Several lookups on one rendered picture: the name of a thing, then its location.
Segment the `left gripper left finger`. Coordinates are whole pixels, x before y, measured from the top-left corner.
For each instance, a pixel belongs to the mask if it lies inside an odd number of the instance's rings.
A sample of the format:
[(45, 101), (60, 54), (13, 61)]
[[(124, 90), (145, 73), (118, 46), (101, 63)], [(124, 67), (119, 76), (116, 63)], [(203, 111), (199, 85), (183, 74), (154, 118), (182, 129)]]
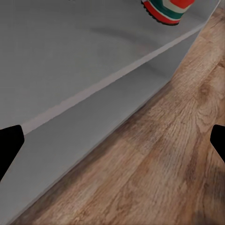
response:
[(0, 180), (24, 143), (22, 126), (15, 125), (0, 130)]

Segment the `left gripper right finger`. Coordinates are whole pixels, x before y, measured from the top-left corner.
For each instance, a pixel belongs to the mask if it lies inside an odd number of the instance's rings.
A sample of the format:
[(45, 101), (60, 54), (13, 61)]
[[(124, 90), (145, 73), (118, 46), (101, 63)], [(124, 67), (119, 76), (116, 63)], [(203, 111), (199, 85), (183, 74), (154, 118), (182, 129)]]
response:
[(214, 125), (210, 141), (225, 162), (225, 127), (217, 124)]

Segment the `gym shoe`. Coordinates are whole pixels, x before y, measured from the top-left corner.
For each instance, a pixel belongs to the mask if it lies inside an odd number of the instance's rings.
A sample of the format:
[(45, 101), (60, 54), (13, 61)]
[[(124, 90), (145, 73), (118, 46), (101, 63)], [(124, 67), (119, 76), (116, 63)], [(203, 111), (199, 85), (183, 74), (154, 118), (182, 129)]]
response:
[(163, 25), (175, 26), (195, 0), (141, 0), (153, 19)]

